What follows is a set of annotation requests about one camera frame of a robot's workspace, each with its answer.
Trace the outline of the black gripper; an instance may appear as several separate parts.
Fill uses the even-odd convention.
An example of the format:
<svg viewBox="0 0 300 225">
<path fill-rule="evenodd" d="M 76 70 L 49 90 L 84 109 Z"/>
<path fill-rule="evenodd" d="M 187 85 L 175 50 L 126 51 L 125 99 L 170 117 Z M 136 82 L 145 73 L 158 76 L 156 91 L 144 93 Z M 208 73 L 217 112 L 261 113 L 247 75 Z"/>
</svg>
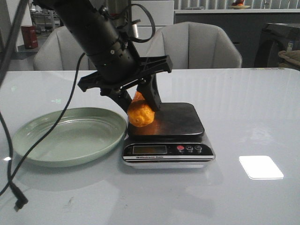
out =
<svg viewBox="0 0 300 225">
<path fill-rule="evenodd" d="M 140 57 L 133 44 L 122 39 L 108 42 L 100 39 L 95 41 L 84 39 L 79 40 L 78 43 L 97 70 L 80 79 L 78 86 L 82 91 L 85 92 L 94 87 L 117 89 L 143 78 L 136 90 L 142 94 L 154 112 L 160 110 L 162 102 L 158 92 L 156 73 L 172 71 L 173 65 L 168 55 Z M 124 112 L 128 111 L 132 102 L 126 90 L 112 90 L 110 98 Z"/>
</svg>

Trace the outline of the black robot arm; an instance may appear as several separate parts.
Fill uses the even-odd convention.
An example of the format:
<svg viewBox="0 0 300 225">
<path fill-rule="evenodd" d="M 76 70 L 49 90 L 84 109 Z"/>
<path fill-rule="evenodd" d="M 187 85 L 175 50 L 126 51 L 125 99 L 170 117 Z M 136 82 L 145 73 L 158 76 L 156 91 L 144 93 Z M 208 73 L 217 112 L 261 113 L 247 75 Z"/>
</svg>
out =
<svg viewBox="0 0 300 225">
<path fill-rule="evenodd" d="M 153 111 L 159 111 L 156 73 L 172 70 L 169 56 L 140 57 L 135 38 L 117 29 L 106 11 L 96 10 L 88 0 L 37 0 L 42 8 L 54 10 L 91 60 L 97 71 L 82 77 L 82 91 L 100 88 L 124 111 L 132 102 L 127 89 L 137 86 Z"/>
</svg>

